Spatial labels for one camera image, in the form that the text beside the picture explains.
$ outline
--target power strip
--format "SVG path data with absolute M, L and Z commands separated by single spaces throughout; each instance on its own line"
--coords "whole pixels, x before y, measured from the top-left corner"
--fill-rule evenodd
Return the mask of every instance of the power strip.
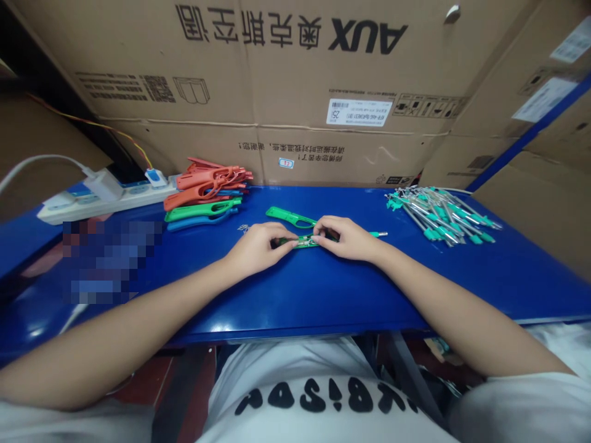
M 37 214 L 37 218 L 50 225 L 61 225 L 63 222 L 75 222 L 120 210 L 160 203 L 169 195 L 179 192 L 176 187 L 176 178 L 176 175 L 169 177 L 168 185 L 164 188 L 154 189 L 151 184 L 125 188 L 121 199 L 114 202 L 105 202 L 98 196 L 90 194 L 76 197 L 71 204 L 51 208 L 44 206 Z

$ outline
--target white label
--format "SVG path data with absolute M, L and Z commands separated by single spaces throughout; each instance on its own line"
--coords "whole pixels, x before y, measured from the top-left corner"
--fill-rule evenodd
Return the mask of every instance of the white label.
M 386 123 L 391 107 L 392 102 L 331 98 L 328 103 L 326 124 L 382 127 Z
M 551 78 L 540 88 L 519 111 L 513 115 L 514 119 L 532 123 L 539 122 L 554 106 L 565 98 L 578 83 Z
M 294 168 L 294 161 L 280 158 L 279 159 L 279 166 L 286 167 L 288 169 L 293 169 Z
M 573 32 L 550 54 L 561 62 L 572 63 L 591 47 L 591 15 L 581 22 Z

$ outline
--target white cable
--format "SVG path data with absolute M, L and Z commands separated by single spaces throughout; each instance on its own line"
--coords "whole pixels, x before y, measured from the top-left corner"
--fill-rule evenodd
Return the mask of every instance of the white cable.
M 74 320 L 76 320 L 78 317 L 80 317 L 80 314 L 82 314 L 86 310 L 86 308 L 88 308 L 88 303 L 81 303 L 81 304 L 77 305 L 74 308 L 74 310 L 72 311 L 70 318 L 68 318 L 66 323 L 63 325 L 62 330 L 60 331 L 60 333 L 58 335 L 61 335 L 64 332 L 66 332 L 70 328 L 72 323 L 74 323 Z
M 78 166 L 82 170 L 82 172 L 84 172 L 88 177 L 95 178 L 97 176 L 97 173 L 96 172 L 94 172 L 88 166 L 84 166 L 79 161 L 74 160 L 73 158 L 62 156 L 62 155 L 59 155 L 59 154 L 43 154 L 43 155 L 33 156 L 33 157 L 29 157 L 27 159 L 24 159 L 22 162 L 20 162 L 14 168 L 12 168 L 10 170 L 10 172 L 8 174 L 6 174 L 6 177 L 4 177 L 2 179 L 2 181 L 0 182 L 0 194 L 8 186 L 8 183 L 10 183 L 10 181 L 12 181 L 12 179 L 14 177 L 16 177 L 16 175 L 19 172 L 21 172 L 25 168 L 25 166 L 27 166 L 28 164 L 33 163 L 34 161 L 43 160 L 43 159 L 47 159 L 47 158 L 60 158 L 60 159 L 64 159 L 64 160 L 69 160 L 72 163 L 76 164 L 76 166 Z
M 472 195 L 473 193 L 471 193 L 470 191 L 466 191 L 466 190 L 457 190 L 455 188 L 437 188 L 437 189 L 443 189 L 444 191 L 455 191 L 455 192 L 461 192 L 464 194 L 468 194 L 468 195 Z

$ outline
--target right hand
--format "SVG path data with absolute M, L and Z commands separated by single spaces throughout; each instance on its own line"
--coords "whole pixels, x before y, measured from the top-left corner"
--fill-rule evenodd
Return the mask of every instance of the right hand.
M 338 242 L 325 237 L 326 231 L 339 239 Z M 384 242 L 378 240 L 350 218 L 325 215 L 314 226 L 312 239 L 334 255 L 351 260 L 373 261 Z

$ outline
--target cardboard box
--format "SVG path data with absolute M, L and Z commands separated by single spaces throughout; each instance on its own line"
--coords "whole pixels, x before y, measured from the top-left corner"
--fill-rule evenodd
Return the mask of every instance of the cardboard box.
M 584 20 L 585 35 L 591 38 L 590 15 L 591 3 L 587 0 L 543 0 L 464 108 L 451 133 L 474 137 L 523 135 L 533 122 L 513 119 L 512 116 L 526 103 L 543 110 L 544 104 L 548 107 L 560 98 L 560 91 L 549 88 L 551 90 L 544 95 L 545 101 L 536 100 L 536 93 L 547 85 L 548 80 L 559 78 L 579 82 L 591 71 L 591 50 L 587 45 L 590 40 L 585 43 L 578 37 L 574 39 L 573 43 L 580 44 L 578 48 L 585 50 L 576 60 L 581 52 L 574 50 L 573 45 L 565 44 Z M 561 48 L 559 52 L 567 50 L 571 57 L 566 59 L 570 63 L 564 61 L 565 58 L 555 58 L 558 48 Z
M 591 175 L 522 152 L 473 197 L 591 283 Z
M 254 127 L 151 122 L 117 122 L 113 125 L 131 135 L 165 175 L 186 171 L 190 164 L 187 157 L 197 157 L 223 165 L 243 166 L 252 171 L 253 184 L 264 183 L 259 140 Z M 144 166 L 141 154 L 129 140 L 118 138 Z
M 407 186 L 432 155 L 437 139 L 149 122 L 118 122 L 116 127 L 134 137 L 167 175 L 183 172 L 187 157 L 199 157 L 244 166 L 257 185 Z M 119 139 L 141 162 L 129 141 Z
M 514 138 L 443 137 L 421 173 L 419 186 L 466 189 L 515 141 Z
M 526 149 L 591 174 L 591 92 L 573 103 Z
M 408 186 L 438 137 L 260 129 L 268 185 Z
M 448 24 L 438 0 L 7 3 L 102 117 L 422 135 L 450 128 L 538 0 L 466 0 Z
M 68 121 L 22 95 L 0 98 L 0 134 L 2 178 L 22 160 L 40 154 L 72 157 L 93 170 L 112 163 Z M 35 208 L 85 178 L 67 160 L 44 159 L 26 166 L 0 194 L 0 221 Z

